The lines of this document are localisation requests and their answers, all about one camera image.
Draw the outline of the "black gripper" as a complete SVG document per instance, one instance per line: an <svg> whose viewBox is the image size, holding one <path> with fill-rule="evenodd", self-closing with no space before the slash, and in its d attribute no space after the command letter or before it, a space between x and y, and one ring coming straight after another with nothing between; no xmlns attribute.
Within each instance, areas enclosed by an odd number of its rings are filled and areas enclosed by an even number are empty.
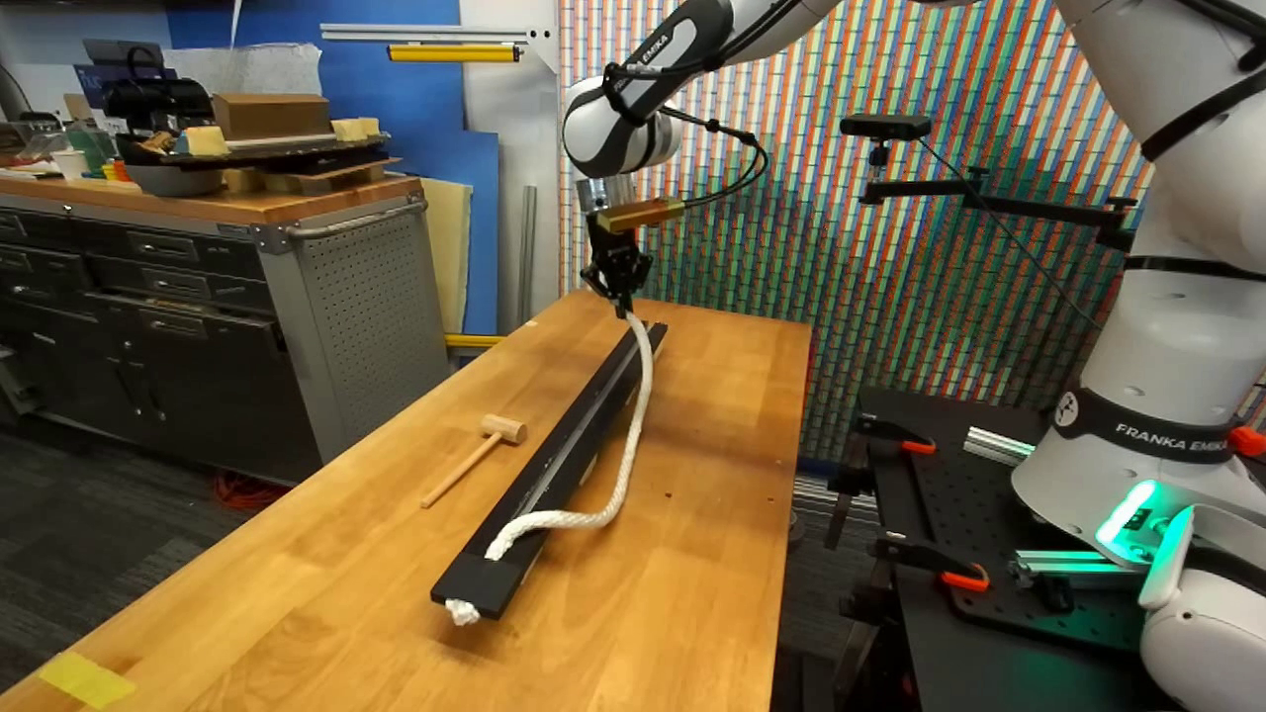
<svg viewBox="0 0 1266 712"><path fill-rule="evenodd" d="M590 266L582 269L584 283L600 294L622 316L638 312L642 283L647 277L647 254L638 246L633 230L608 232L600 221L584 226Z"/></svg>

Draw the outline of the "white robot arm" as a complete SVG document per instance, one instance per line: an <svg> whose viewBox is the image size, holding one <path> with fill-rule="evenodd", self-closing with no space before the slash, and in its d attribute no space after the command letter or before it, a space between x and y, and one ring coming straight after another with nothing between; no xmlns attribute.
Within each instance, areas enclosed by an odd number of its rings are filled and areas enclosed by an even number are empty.
<svg viewBox="0 0 1266 712"><path fill-rule="evenodd" d="M1012 493L1144 577L1139 656L1185 712L1266 712L1266 0L1051 0L1152 184L1115 306Z"/></svg>

